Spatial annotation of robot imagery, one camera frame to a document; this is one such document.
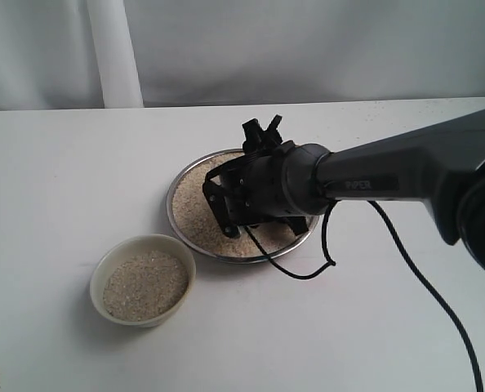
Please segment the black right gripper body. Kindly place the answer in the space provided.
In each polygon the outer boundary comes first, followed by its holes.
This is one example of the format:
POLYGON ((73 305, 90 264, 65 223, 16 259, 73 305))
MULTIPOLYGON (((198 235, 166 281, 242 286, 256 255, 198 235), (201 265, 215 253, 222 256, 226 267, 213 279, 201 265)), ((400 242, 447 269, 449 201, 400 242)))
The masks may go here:
POLYGON ((227 198, 232 221, 242 226, 258 226, 281 222, 285 216, 306 216, 287 197, 287 165, 306 161, 305 147, 289 140, 275 147, 260 147, 227 161, 228 173, 219 183, 229 189, 227 198))

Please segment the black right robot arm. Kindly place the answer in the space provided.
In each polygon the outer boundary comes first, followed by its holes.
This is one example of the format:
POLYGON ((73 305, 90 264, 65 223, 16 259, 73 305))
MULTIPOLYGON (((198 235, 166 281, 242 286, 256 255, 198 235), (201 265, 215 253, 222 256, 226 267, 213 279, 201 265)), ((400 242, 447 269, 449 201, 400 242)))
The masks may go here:
POLYGON ((340 152, 285 141, 272 122, 243 126, 241 156, 207 173, 203 194, 224 235, 305 218, 339 200, 419 201, 449 245, 463 242, 485 270, 485 109, 340 152))

